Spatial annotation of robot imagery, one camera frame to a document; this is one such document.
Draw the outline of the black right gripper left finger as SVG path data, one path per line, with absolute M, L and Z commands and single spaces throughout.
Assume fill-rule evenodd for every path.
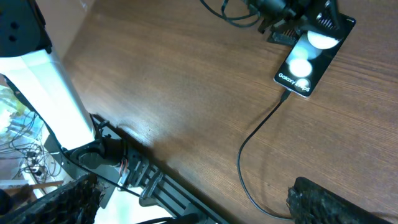
M 1 223 L 93 224 L 103 198 L 103 184 L 94 174 L 61 186 L 42 198 L 1 217 Z

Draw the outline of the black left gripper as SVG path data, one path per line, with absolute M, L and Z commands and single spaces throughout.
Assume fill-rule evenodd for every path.
M 262 19 L 258 31 L 280 21 L 292 21 L 302 16 L 306 10 L 306 30 L 339 30 L 341 17 L 336 0 L 243 0 L 251 12 Z M 300 29 L 278 31 L 271 27 L 267 41 L 272 44 L 293 47 L 302 35 Z

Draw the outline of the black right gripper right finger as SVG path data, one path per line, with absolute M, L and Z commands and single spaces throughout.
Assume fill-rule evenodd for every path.
M 288 189 L 287 205 L 295 224 L 391 224 L 305 177 Z

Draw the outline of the black Galaxy smartphone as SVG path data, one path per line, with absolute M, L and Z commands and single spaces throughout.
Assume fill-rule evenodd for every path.
M 346 34 L 341 40 L 313 31 L 304 32 L 276 72 L 274 81 L 308 98 L 356 24 L 352 17 L 342 17 Z

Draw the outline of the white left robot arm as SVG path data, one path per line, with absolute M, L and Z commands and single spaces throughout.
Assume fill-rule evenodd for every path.
M 303 33 L 311 47 L 334 52 L 353 21 L 336 1 L 247 1 L 259 31 L 269 41 L 295 45 Z M 35 1 L 1 2 L 1 74 L 28 107 L 40 115 L 73 161 L 90 169 L 100 165 L 126 168 L 121 141 L 106 139 L 83 106 L 53 49 L 45 19 Z

